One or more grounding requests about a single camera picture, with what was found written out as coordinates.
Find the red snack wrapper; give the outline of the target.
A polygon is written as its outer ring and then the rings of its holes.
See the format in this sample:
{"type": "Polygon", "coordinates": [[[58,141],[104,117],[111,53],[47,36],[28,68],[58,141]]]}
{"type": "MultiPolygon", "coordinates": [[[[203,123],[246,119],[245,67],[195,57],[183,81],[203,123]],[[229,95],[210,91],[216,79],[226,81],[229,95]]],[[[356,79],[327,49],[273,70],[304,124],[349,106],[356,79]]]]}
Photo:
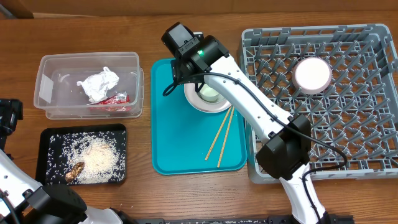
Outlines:
{"type": "Polygon", "coordinates": [[[123,104],[129,104],[130,97],[127,92],[117,93],[99,103],[88,104],[91,110],[101,110],[109,112],[120,112],[130,111],[131,106],[124,106],[123,104]]]}

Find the white napkin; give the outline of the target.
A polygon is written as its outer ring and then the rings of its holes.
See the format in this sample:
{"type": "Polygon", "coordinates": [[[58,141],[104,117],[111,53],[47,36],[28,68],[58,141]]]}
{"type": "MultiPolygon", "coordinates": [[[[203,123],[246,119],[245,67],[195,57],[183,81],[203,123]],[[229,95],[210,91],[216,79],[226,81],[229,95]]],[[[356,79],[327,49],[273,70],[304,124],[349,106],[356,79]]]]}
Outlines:
{"type": "Polygon", "coordinates": [[[107,99],[108,90],[118,84],[119,77],[108,67],[103,67],[103,71],[98,74],[90,75],[84,81],[78,81],[77,86],[81,86],[89,98],[90,103],[99,103],[107,99]]]}

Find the pile of white rice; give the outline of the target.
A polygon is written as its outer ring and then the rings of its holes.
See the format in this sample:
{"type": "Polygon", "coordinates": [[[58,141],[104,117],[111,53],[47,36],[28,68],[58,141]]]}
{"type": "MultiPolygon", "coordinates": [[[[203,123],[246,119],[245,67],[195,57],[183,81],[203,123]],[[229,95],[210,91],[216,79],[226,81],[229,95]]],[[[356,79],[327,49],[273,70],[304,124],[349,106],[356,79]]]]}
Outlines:
{"type": "Polygon", "coordinates": [[[126,132],[97,131],[54,134],[47,153],[47,184],[120,183],[126,178],[126,132]],[[71,182],[65,180],[78,162],[85,167],[71,182]]]}

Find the grey bowl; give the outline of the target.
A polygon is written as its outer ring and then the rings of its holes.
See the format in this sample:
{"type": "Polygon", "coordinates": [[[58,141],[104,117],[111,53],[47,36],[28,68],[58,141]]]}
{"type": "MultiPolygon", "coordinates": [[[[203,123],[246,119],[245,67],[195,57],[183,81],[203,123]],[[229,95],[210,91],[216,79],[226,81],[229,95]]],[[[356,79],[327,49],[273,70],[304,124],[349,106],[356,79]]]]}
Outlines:
{"type": "Polygon", "coordinates": [[[321,58],[310,57],[299,61],[292,72],[294,87],[301,88],[306,95],[321,93],[331,83],[332,71],[321,58]]]}

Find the brown food piece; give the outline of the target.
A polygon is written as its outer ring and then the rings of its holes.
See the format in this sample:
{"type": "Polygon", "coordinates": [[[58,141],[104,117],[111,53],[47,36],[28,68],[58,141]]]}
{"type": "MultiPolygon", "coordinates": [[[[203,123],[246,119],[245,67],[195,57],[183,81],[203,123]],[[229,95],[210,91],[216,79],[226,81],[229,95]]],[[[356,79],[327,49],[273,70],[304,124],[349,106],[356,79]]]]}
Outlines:
{"type": "Polygon", "coordinates": [[[85,163],[84,163],[84,162],[78,162],[77,164],[75,164],[75,165],[72,167],[71,171],[70,171],[70,172],[67,172],[67,173],[65,174],[65,180],[66,180],[67,182],[71,182],[71,181],[73,181],[74,179],[76,179],[76,178],[80,175],[80,173],[82,172],[82,170],[84,169],[84,167],[85,167],[85,163]]]}

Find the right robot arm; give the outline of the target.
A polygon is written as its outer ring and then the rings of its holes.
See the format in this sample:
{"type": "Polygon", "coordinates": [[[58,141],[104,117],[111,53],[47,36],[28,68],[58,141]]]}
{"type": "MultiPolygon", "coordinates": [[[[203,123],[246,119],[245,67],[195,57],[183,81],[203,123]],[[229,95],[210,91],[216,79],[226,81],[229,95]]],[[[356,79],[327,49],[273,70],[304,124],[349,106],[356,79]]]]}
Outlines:
{"type": "Polygon", "coordinates": [[[220,93],[249,123],[263,147],[257,163],[280,180],[299,223],[325,223],[326,210],[310,178],[311,124],[303,115],[294,118],[263,94],[242,72],[226,47],[212,35],[194,34],[176,23],[162,41],[175,57],[173,82],[164,96],[186,83],[204,84],[220,93]]]}

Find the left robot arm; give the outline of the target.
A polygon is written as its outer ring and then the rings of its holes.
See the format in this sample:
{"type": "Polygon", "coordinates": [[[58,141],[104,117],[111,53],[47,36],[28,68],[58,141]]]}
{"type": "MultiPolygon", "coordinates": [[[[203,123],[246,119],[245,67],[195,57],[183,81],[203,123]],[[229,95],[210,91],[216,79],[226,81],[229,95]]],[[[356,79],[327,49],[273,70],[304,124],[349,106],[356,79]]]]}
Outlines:
{"type": "Polygon", "coordinates": [[[1,100],[1,223],[135,223],[113,208],[87,206],[67,185],[42,185],[4,152],[6,139],[23,119],[23,103],[1,100]]]}

